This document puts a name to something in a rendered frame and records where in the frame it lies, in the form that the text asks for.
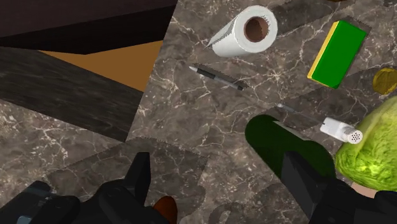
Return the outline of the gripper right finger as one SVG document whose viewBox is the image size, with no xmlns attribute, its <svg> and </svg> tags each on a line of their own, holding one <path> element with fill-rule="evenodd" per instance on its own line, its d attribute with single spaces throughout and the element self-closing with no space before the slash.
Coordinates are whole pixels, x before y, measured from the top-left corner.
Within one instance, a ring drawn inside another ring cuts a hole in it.
<svg viewBox="0 0 397 224">
<path fill-rule="evenodd" d="M 284 153 L 281 181 L 308 224 L 397 224 L 397 192 L 366 197 L 340 179 L 322 177 L 295 151 Z"/>
</svg>

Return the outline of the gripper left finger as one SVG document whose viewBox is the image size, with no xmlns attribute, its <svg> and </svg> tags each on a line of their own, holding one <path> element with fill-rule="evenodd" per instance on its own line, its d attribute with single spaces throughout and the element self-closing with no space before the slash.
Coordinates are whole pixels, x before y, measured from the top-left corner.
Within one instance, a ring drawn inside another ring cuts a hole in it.
<svg viewBox="0 0 397 224">
<path fill-rule="evenodd" d="M 0 208 L 0 224 L 170 224 L 144 205 L 150 183 L 150 154 L 139 152 L 123 179 L 103 183 L 85 202 L 33 182 Z"/>
</svg>

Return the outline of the red-brown rounded object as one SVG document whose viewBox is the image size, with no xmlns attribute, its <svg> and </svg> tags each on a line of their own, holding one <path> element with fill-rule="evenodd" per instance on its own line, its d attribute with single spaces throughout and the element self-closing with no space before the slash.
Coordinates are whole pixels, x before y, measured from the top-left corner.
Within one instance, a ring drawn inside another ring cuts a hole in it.
<svg viewBox="0 0 397 224">
<path fill-rule="evenodd" d="M 176 201 L 171 196 L 160 198 L 153 206 L 170 224 L 177 224 L 178 208 Z"/>
</svg>

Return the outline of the dark green cylinder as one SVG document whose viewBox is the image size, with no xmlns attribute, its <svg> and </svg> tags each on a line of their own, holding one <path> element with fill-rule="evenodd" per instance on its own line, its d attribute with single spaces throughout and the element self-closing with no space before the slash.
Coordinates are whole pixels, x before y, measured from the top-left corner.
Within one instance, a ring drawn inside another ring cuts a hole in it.
<svg viewBox="0 0 397 224">
<path fill-rule="evenodd" d="M 306 138 L 270 115 L 257 115 L 245 128 L 248 144 L 280 178 L 286 151 L 296 151 L 320 173 L 334 178 L 335 166 L 331 154 L 321 144 Z"/>
</svg>

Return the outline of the white shaker with thin rod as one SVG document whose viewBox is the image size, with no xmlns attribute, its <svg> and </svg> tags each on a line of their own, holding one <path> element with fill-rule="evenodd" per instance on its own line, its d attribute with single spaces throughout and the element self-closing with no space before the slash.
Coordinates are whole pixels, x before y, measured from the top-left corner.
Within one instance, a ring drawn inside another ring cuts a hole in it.
<svg viewBox="0 0 397 224">
<path fill-rule="evenodd" d="M 284 104 L 278 103 L 277 104 L 278 108 L 282 108 L 285 109 L 286 111 L 292 112 L 292 113 L 296 113 L 298 115 L 302 115 L 303 117 L 305 117 L 306 119 L 309 120 L 313 120 L 315 122 L 318 122 L 318 120 L 311 118 L 307 115 L 303 115 L 300 112 L 297 112 L 296 110 L 294 110 L 293 108 L 286 106 Z M 287 130 L 288 132 L 292 133 L 293 135 L 295 135 L 296 137 L 304 140 L 304 141 L 308 141 L 309 139 L 307 139 L 306 137 L 304 137 L 303 135 L 301 135 L 300 133 L 298 133 L 295 129 L 292 129 L 290 127 L 285 126 L 283 123 L 279 122 L 279 121 L 274 121 L 275 124 L 277 124 L 278 126 L 282 127 L 283 129 Z M 335 120 L 333 118 L 330 117 L 326 117 L 324 119 L 324 121 L 322 122 L 319 130 L 328 135 L 331 136 L 335 139 L 338 139 L 339 141 L 342 141 L 344 143 L 351 143 L 351 144 L 358 144 L 361 142 L 361 140 L 363 139 L 363 133 L 356 129 L 355 127 Z"/>
</svg>

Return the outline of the yellow-green lettuce head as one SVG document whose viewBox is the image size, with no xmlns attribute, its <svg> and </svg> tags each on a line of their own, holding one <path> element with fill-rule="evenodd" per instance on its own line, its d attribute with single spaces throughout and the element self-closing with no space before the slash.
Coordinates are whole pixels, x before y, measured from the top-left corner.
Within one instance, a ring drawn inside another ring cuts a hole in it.
<svg viewBox="0 0 397 224">
<path fill-rule="evenodd" d="M 365 116 L 357 129 L 363 139 L 342 144 L 335 155 L 336 169 L 361 186 L 397 192 L 397 96 Z"/>
</svg>

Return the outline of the golden round object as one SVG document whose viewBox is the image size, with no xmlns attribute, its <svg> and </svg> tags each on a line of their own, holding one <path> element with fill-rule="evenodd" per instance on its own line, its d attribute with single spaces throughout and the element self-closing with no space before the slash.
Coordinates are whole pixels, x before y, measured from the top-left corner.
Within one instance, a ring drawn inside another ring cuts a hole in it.
<svg viewBox="0 0 397 224">
<path fill-rule="evenodd" d="M 379 94 L 390 94 L 397 88 L 397 70 L 392 68 L 379 70 L 373 77 L 372 87 Z"/>
</svg>

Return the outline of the green sponge with yellow side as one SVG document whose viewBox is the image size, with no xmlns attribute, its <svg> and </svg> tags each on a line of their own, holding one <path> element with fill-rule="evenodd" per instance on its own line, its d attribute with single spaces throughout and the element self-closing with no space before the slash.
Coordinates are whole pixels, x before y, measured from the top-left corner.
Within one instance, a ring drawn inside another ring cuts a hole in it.
<svg viewBox="0 0 397 224">
<path fill-rule="evenodd" d="M 366 32 L 349 22 L 334 22 L 307 74 L 308 79 L 337 89 L 365 38 Z"/>
</svg>

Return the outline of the black and grey pen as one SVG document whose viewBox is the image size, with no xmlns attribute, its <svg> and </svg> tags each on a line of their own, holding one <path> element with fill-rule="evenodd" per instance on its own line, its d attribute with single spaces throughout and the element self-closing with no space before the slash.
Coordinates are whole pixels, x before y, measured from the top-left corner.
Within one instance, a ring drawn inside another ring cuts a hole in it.
<svg viewBox="0 0 397 224">
<path fill-rule="evenodd" d="M 216 76 L 215 74 L 212 74 L 212 73 L 210 73 L 210 72 L 208 72 L 208 71 L 205 71 L 205 70 L 200 69 L 200 68 L 198 68 L 198 67 L 192 67 L 192 66 L 190 66 L 189 68 L 190 68 L 192 71 L 194 71 L 195 73 L 201 74 L 202 76 L 206 76 L 206 77 L 208 77 L 208 78 L 210 78 L 210 79 L 213 79 L 213 80 L 222 82 L 222 83 L 228 85 L 229 87 L 235 88 L 235 89 L 237 89 L 237 90 L 243 90 L 243 87 L 242 87 L 242 86 L 237 85 L 237 84 L 234 84 L 234 83 L 232 83 L 232 82 L 230 82 L 230 81 L 227 81 L 227 80 L 225 80 L 225 79 L 223 79 L 223 78 L 220 78 L 219 76 Z"/>
</svg>

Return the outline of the white paper towel roll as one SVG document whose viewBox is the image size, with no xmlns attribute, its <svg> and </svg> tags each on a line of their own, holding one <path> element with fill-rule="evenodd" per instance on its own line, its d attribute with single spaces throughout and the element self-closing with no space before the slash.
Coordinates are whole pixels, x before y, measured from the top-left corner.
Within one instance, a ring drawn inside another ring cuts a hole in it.
<svg viewBox="0 0 397 224">
<path fill-rule="evenodd" d="M 273 44 L 277 32 L 275 15 L 264 6 L 254 5 L 235 16 L 207 45 L 220 57 L 260 53 Z"/>
</svg>

